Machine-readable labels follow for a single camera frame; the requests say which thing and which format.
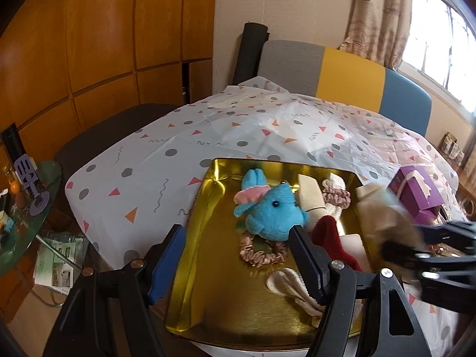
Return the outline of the purple spatula stand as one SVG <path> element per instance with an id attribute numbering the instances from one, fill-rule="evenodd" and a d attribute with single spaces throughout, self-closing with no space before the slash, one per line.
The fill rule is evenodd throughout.
<path id="1" fill-rule="evenodd" d="M 48 206 L 50 193 L 41 183 L 28 154 L 18 157 L 14 162 L 14 167 L 19 181 L 32 199 L 29 213 L 32 217 L 38 216 Z"/>

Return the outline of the round glass side table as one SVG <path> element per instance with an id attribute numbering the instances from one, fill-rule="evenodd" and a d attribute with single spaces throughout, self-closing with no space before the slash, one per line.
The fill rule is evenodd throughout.
<path id="1" fill-rule="evenodd" d="M 6 275 L 21 260 L 26 250 L 39 234 L 43 223 L 48 216 L 61 183 L 61 167 L 54 160 L 42 161 L 38 164 L 38 176 L 46 190 L 50 193 L 50 201 L 39 215 L 32 217 L 29 213 L 31 200 L 23 209 L 14 211 L 14 204 L 10 204 L 8 216 L 13 219 L 14 225 L 5 239 L 1 239 L 1 276 Z"/>

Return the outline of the beige patterned curtain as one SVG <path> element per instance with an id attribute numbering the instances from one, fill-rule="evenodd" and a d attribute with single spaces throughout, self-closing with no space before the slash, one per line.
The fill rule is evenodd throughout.
<path id="1" fill-rule="evenodd" d="M 408 42 L 412 0 L 355 0 L 340 50 L 399 68 Z"/>

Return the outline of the dark red plush piece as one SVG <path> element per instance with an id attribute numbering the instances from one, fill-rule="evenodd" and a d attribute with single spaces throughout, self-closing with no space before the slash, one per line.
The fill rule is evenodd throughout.
<path id="1" fill-rule="evenodd" d="M 361 272 L 361 266 L 357 260 L 345 251 L 340 241 L 337 224 L 334 217 L 325 215 L 315 224 L 311 233 L 311 241 L 314 245 L 323 248 L 331 260 L 340 260 L 355 271 Z"/>

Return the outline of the blue plush mouse toy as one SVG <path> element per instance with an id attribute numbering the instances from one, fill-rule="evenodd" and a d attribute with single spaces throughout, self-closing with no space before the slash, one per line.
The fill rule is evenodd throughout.
<path id="1" fill-rule="evenodd" d="M 287 182 L 271 187 L 260 168 L 249 169 L 241 190 L 233 198 L 235 217 L 245 216 L 245 228 L 263 239 L 285 242 L 294 226 L 304 227 L 308 220 Z"/>

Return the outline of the packages on desk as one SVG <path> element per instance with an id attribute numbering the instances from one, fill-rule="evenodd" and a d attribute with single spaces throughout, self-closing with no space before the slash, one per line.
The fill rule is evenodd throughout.
<path id="1" fill-rule="evenodd" d="M 444 155 L 446 155 L 450 160 L 456 163 L 458 166 L 461 165 L 464 159 L 464 152 L 461 150 L 458 145 L 457 138 L 447 131 L 439 145 L 439 149 Z"/>

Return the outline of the gold metal tray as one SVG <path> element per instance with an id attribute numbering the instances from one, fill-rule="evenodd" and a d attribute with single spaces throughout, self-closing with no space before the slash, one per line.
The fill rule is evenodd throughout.
<path id="1" fill-rule="evenodd" d="M 340 176 L 349 192 L 362 185 L 357 174 L 324 167 L 253 159 L 217 158 L 210 163 L 186 227 L 165 315 L 170 333 L 216 347 L 247 351 L 303 350 L 316 329 L 294 301 L 270 292 L 265 281 L 278 265 L 255 268 L 239 257 L 245 221 L 233 214 L 234 195 L 245 173 L 261 168 L 270 185 L 298 175 L 323 181 Z"/>

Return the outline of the patterned white tablecloth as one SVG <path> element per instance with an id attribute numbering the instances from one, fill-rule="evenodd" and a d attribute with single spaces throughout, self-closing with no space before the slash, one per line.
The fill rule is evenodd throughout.
<path id="1" fill-rule="evenodd" d="M 365 184 L 388 184 L 401 166 L 421 165 L 449 215 L 464 216 L 457 173 L 421 134 L 347 99 L 290 93 L 263 77 L 134 127 L 69 175 L 65 195 L 88 240 L 118 268 L 186 221 L 221 157 L 343 169 Z"/>

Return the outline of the purple tissue pack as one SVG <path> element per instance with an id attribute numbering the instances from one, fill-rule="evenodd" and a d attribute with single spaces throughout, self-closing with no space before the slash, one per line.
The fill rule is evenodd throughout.
<path id="1" fill-rule="evenodd" d="M 415 223 L 421 225 L 435 223 L 444 200 L 423 167 L 415 165 L 400 167 L 388 189 L 413 217 Z"/>

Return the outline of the black rolled mat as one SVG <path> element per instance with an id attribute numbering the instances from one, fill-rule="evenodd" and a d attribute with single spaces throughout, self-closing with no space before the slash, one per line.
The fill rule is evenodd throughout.
<path id="1" fill-rule="evenodd" d="M 268 27 L 263 24 L 244 25 L 232 85 L 238 85 L 257 76 L 262 49 L 269 36 Z"/>

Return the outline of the light pink scrunchie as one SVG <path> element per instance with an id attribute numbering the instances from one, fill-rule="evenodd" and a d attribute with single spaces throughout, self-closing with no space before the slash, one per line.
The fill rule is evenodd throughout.
<path id="1" fill-rule="evenodd" d="M 323 201 L 326 204 L 341 209 L 349 208 L 351 204 L 350 192 L 346 190 L 345 183 L 340 177 L 329 177 L 323 180 L 322 185 Z"/>

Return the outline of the pink satin scrunchie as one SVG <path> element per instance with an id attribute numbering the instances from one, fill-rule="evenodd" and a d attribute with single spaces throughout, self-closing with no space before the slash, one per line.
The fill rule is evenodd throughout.
<path id="1" fill-rule="evenodd" d="M 253 246 L 254 235 L 245 231 L 240 238 L 239 257 L 252 267 L 283 264 L 288 256 L 288 250 L 284 242 L 266 240 L 271 251 L 255 250 Z"/>

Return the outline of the cream knitted cloth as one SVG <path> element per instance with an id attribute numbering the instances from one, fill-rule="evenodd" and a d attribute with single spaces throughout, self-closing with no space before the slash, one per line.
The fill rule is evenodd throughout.
<path id="1" fill-rule="evenodd" d="M 289 267 L 280 268 L 270 273 L 265 284 L 270 292 L 293 300 L 311 317 L 312 326 L 319 326 L 325 306 L 310 296 L 301 275 L 295 270 Z"/>

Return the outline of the grey yellow blue sofa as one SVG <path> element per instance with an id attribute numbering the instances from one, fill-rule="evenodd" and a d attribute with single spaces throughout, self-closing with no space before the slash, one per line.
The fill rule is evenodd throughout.
<path id="1" fill-rule="evenodd" d="M 290 93 L 371 110 L 425 135 L 430 95 L 405 76 L 350 53 L 313 43 L 270 40 L 258 75 Z"/>

